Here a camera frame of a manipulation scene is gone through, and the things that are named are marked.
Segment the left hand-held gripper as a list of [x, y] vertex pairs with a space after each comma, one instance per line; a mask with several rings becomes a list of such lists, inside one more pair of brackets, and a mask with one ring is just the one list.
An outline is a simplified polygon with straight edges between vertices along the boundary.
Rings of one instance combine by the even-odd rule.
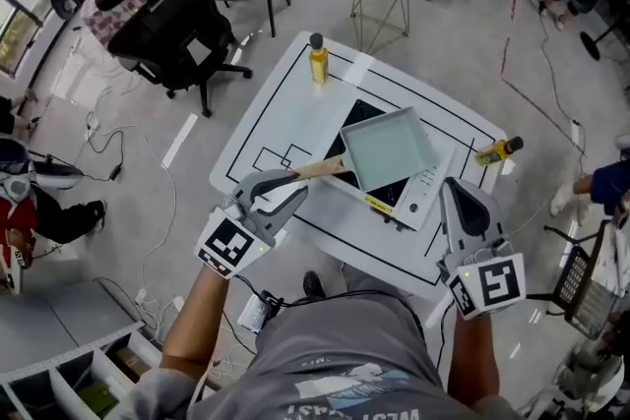
[[306, 200], [308, 187], [297, 189], [272, 210], [267, 209], [266, 194], [297, 178], [297, 172], [282, 169], [247, 175], [210, 212], [195, 257], [228, 279], [273, 249], [276, 234]]

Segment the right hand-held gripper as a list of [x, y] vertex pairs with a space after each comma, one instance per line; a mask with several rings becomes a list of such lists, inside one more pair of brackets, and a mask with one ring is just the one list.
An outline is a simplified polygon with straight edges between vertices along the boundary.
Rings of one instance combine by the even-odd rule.
[[[463, 319], [523, 301], [524, 256], [503, 233], [497, 202], [471, 182], [454, 177], [444, 179], [439, 199], [447, 246], [437, 267]], [[461, 234], [461, 227], [467, 235]]]

